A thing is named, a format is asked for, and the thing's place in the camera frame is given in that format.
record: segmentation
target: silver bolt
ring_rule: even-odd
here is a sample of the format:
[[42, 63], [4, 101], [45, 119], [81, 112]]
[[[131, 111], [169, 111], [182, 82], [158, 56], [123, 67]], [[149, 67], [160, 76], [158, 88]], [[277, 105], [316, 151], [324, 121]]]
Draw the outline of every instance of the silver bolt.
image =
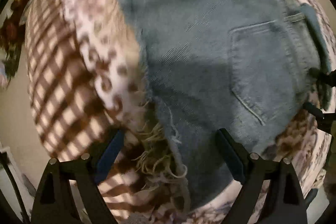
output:
[[290, 164], [291, 163], [291, 161], [288, 158], [283, 158], [283, 162], [285, 164]]
[[90, 154], [89, 154], [89, 153], [84, 153], [84, 154], [81, 156], [82, 160], [87, 160], [89, 157], [90, 157]]
[[55, 158], [52, 158], [52, 159], [49, 160], [49, 163], [51, 165], [55, 164], [56, 162], [57, 162], [57, 159], [55, 159]]
[[257, 160], [259, 158], [259, 155], [257, 153], [251, 153], [250, 158], [253, 160]]

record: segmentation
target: brown checkered fabric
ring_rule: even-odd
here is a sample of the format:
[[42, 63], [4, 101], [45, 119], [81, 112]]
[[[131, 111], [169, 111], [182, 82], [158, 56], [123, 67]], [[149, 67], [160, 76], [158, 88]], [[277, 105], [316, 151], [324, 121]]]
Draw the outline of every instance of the brown checkered fabric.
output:
[[31, 109], [51, 157], [73, 160], [110, 125], [60, 0], [34, 0], [26, 26]]

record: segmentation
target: blue denim fabric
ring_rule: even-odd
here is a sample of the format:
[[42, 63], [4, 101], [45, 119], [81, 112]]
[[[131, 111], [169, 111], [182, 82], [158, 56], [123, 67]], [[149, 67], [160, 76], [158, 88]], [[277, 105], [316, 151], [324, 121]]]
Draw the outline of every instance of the blue denim fabric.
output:
[[214, 133], [261, 153], [307, 99], [320, 59], [293, 0], [118, 0], [192, 208], [232, 180]]

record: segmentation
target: patterned fabric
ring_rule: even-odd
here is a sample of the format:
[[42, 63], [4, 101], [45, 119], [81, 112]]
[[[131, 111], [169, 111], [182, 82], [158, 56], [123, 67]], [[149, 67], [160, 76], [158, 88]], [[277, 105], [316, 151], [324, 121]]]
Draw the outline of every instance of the patterned fabric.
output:
[[[322, 8], [316, 0], [298, 1], [315, 8], [332, 69], [336, 69], [335, 37]], [[171, 168], [160, 127], [155, 121], [145, 122], [144, 114], [153, 106], [143, 100], [138, 44], [115, 0], [34, 0], [26, 47], [33, 117], [52, 157], [61, 161], [79, 157], [94, 140], [103, 140], [112, 124], [126, 131], [125, 147], [108, 178], [98, 186], [118, 221], [132, 212], [157, 223], [217, 223], [223, 219], [240, 190], [235, 181], [187, 218], [181, 218], [176, 209], [184, 207], [188, 212], [188, 201], [182, 206], [179, 202], [183, 190], [176, 189], [183, 176], [176, 176]], [[319, 104], [315, 89], [310, 101]], [[334, 111], [334, 91], [330, 105], [329, 112]], [[306, 195], [323, 179], [318, 174], [330, 137], [317, 130], [314, 117], [301, 110], [275, 141], [264, 156], [293, 159]], [[260, 196], [255, 217], [262, 203]]]

